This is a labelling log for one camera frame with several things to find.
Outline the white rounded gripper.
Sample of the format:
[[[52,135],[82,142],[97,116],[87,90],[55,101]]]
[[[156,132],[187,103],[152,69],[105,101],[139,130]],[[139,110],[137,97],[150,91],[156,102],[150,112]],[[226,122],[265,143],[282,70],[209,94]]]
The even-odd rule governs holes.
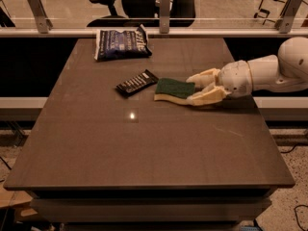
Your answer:
[[[204,88],[187,98],[192,106],[216,104],[227,95],[240,98],[252,93],[252,77],[249,64],[237,61],[224,66],[221,70],[211,68],[190,76],[187,83],[194,83],[197,88]]]

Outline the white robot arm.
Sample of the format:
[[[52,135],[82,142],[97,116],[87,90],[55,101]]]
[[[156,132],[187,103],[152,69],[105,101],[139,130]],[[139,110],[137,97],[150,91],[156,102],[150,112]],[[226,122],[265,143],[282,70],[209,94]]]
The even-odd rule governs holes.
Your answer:
[[[192,106],[215,104],[226,97],[241,98],[256,90],[293,92],[308,88],[308,38],[284,41],[276,55],[236,61],[211,68],[186,80],[200,91],[187,98]]]

